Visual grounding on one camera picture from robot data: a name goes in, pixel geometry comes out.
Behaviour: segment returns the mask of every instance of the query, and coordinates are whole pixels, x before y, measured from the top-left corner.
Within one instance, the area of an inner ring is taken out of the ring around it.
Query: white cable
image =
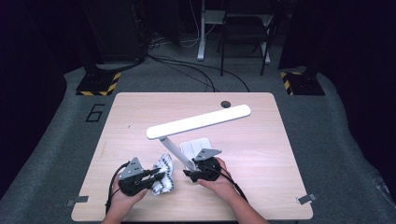
[[[181,44],[182,42],[180,42],[181,46],[183,46],[183,47],[185,47],[185,48],[190,48],[190,47],[194,46],[196,43],[198,43],[198,40],[200,39],[200,38],[199,38],[199,33],[200,33],[200,32],[199,32],[198,22],[197,22],[197,20],[196,20],[196,18],[195,18],[194,10],[192,10],[192,3],[191,3],[191,0],[190,0],[190,8],[191,8],[192,16],[194,17],[195,26],[196,26],[196,28],[197,28],[197,38],[195,39],[195,42],[194,42],[194,43],[192,43],[191,45],[188,45],[188,46],[183,45],[183,44]]]
[[[224,0],[221,1],[221,7],[220,10],[222,10],[222,7],[224,6]],[[205,34],[205,37],[215,28],[216,24],[213,24],[212,28]]]

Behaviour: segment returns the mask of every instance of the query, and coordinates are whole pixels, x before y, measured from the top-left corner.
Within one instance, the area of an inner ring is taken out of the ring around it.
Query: lamp arm
[[[168,138],[168,137],[163,137],[160,139],[161,143],[169,149],[189,170],[194,171],[196,170],[195,164],[189,160],[179,149],[175,144]]]
[[[241,119],[249,116],[250,113],[251,110],[248,105],[238,105],[187,119],[180,119],[149,127],[147,129],[147,137],[150,140],[157,138],[161,139],[166,136],[185,133],[223,122],[228,122],[234,119]]]

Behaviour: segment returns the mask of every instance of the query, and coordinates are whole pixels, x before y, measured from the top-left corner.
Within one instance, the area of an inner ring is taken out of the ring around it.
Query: black stand
[[[315,49],[305,71],[302,74],[286,73],[286,75],[282,75],[285,86],[286,81],[288,82],[288,86],[290,87],[290,90],[288,90],[288,92],[291,92],[290,94],[325,95],[317,80],[317,73],[319,68],[327,59],[330,49],[332,48],[332,46],[334,46],[334,42],[336,41],[336,37],[338,35],[337,32],[339,32],[339,29],[337,29],[337,25],[340,24],[341,20],[339,14],[341,13],[341,11],[345,12],[345,8],[345,6],[338,6],[339,10],[336,10],[337,13],[333,13],[332,17],[329,18],[322,37],[318,42],[318,47]]]
[[[60,10],[64,13],[65,30],[76,52],[79,61],[83,65],[86,74],[77,87],[77,95],[109,95],[117,83],[118,76],[122,71],[133,68],[141,62],[113,70],[98,68],[94,59],[84,43],[82,31],[73,9],[64,0],[58,0]]]

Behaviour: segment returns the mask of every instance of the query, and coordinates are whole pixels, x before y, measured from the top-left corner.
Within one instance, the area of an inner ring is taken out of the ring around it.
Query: wooden table
[[[76,203],[75,221],[100,221],[105,216],[108,186],[114,172],[133,157],[151,169],[162,154],[170,154],[175,171],[175,188],[154,196],[149,192],[124,219],[129,221],[222,221],[235,220],[232,210],[211,190],[193,184],[184,176],[183,164],[159,140],[148,140],[150,126],[189,118],[222,109],[220,103],[249,105],[247,118],[170,136],[182,142],[208,137],[221,149],[233,179],[250,204],[269,220],[300,220],[313,216],[310,203],[296,198],[306,195],[282,119],[271,93],[119,93]]]

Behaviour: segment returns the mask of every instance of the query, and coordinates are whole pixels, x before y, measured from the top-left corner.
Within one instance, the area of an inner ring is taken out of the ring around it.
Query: chair
[[[229,3],[222,21],[218,44],[218,52],[221,47],[221,76],[223,76],[226,44],[255,44],[254,52],[265,42],[261,70],[261,75],[263,74],[265,58],[278,25],[280,9],[278,0],[232,0]],[[264,24],[258,15],[270,15],[271,20]]]

